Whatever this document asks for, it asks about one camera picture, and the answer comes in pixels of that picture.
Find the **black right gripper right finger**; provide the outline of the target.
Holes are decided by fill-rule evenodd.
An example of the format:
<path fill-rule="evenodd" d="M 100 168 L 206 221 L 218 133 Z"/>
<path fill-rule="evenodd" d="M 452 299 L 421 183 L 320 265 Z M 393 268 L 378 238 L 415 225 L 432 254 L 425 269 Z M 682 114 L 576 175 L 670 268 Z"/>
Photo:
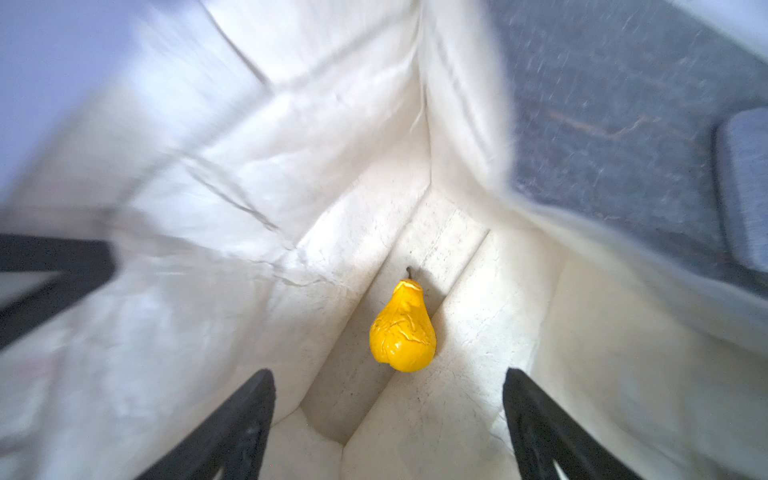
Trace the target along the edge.
<path fill-rule="evenodd" d="M 503 405 L 523 479 L 636 479 L 524 371 L 508 369 Z"/>

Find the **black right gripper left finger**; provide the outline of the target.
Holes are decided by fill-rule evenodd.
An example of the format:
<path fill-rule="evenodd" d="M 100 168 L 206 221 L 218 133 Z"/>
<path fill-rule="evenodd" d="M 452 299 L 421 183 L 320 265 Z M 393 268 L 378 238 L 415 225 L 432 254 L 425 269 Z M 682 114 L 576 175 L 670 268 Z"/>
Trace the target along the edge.
<path fill-rule="evenodd" d="M 249 378 L 141 479 L 256 479 L 276 401 L 273 374 Z"/>

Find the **yellow pear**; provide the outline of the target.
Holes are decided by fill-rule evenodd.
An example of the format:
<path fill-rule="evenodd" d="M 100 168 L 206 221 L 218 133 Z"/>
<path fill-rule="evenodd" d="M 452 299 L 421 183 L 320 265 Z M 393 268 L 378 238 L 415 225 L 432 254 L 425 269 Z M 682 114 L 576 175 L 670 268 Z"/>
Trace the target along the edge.
<path fill-rule="evenodd" d="M 437 336 L 428 314 L 422 286 L 412 278 L 400 280 L 369 332 L 373 358 L 398 372 L 413 373 L 435 357 Z"/>

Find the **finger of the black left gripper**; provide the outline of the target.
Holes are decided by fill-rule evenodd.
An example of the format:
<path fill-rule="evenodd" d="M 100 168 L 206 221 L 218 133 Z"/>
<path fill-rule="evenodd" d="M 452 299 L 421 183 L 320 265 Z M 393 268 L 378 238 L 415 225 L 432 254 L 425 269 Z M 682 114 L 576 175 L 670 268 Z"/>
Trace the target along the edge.
<path fill-rule="evenodd" d="M 115 272 L 106 241 L 3 234 L 1 347 L 72 307 Z"/>

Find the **cream canvas grocery bag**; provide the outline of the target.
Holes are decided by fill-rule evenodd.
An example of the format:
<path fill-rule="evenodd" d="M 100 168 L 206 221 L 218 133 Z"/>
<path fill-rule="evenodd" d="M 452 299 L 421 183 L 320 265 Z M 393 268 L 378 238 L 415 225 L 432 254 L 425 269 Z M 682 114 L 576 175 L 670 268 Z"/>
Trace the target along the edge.
<path fill-rule="evenodd" d="M 763 1 L 5 1 L 1 236 L 116 272 L 1 347 L 1 475 L 140 478 L 268 369 L 259 479 L 519 479 L 512 368 L 641 478 L 763 479 L 715 172 L 761 107 Z"/>

